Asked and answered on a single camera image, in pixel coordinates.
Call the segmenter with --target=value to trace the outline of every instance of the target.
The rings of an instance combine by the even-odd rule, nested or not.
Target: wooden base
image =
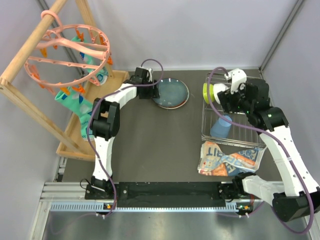
[[[107,94],[116,91],[121,84],[129,78],[127,71],[113,70],[113,78],[108,77],[105,84],[96,86],[91,82],[87,82],[85,85],[84,97],[91,103],[96,98],[101,98]],[[79,159],[85,161],[95,161],[95,154],[87,141],[84,141],[80,134],[80,121],[77,115],[74,113],[65,129],[65,134],[69,136],[80,147],[81,152],[74,152],[69,147],[60,142],[56,153],[62,157]]]

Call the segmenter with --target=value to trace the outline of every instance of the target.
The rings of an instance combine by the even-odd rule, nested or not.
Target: wooden pole
[[[90,6],[88,4],[87,0],[75,0],[76,5],[79,8],[79,12],[81,13],[81,16],[83,18],[84,24],[86,25],[90,25],[93,27],[97,27],[97,24],[95,22],[94,16],[91,12]],[[108,63],[105,64],[105,67],[108,71],[108,77],[114,78],[114,72],[113,69],[111,67],[111,65],[109,65]]]
[[[50,8],[50,11],[58,14],[66,2],[67,0],[56,0]],[[43,17],[0,76],[1,85],[7,85],[7,83],[11,83],[15,79],[18,72],[23,67],[32,51],[36,48],[39,41],[43,38],[53,21],[54,17],[51,15],[47,14]]]
[[[21,108],[30,117],[37,121],[42,127],[47,129],[52,135],[64,143],[68,148],[75,152],[85,153],[80,147],[67,136],[54,122],[44,115],[29,99],[27,99],[18,89],[11,83],[0,85],[0,92],[3,93],[11,102]]]

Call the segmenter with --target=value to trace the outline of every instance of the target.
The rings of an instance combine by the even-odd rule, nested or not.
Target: gray table
[[[116,182],[220,182],[230,177],[203,176],[197,171],[200,159],[202,87],[208,71],[166,71],[164,77],[182,80],[190,98],[181,108],[166,110],[152,100],[135,98],[120,112],[120,131],[112,150],[113,179]],[[247,75],[259,77],[258,70]],[[225,154],[242,148],[220,145]],[[63,181],[90,179],[94,163],[68,159]],[[267,181],[280,181],[274,161],[266,151],[256,172]]]

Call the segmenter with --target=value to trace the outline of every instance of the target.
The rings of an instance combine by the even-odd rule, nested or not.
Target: pink hook
[[[44,16],[46,14],[49,14],[51,15],[52,17],[54,17],[54,19],[58,22],[59,26],[60,26],[60,32],[62,32],[64,30],[64,25],[62,24],[60,18],[58,17],[58,15],[56,13],[54,13],[53,11],[50,11],[50,10],[44,10],[41,12],[41,18],[43,19]]]

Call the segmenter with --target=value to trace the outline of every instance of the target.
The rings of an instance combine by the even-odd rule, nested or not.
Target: drying rack
[[[50,11],[58,14],[66,4],[67,0],[56,0]],[[84,24],[96,27],[93,14],[87,0],[75,0],[79,12],[83,18]],[[95,154],[89,143],[84,141],[80,134],[80,121],[73,113],[65,131],[61,130],[51,119],[38,109],[28,98],[26,98],[16,87],[12,85],[20,69],[24,66],[26,60],[31,55],[37,44],[43,38],[44,34],[54,21],[51,15],[45,15],[39,24],[35,27],[29,38],[22,45],[15,57],[6,67],[0,76],[0,92],[4,94],[12,103],[21,108],[30,117],[37,121],[42,127],[54,135],[60,144],[56,153],[62,157],[94,161]],[[96,43],[101,44],[100,38],[96,37]],[[101,86],[96,86],[87,81],[84,85],[84,97],[93,102],[95,98],[101,98],[106,94],[117,90],[121,84],[129,78],[127,71],[113,70],[111,65],[105,65],[108,71],[108,80]]]

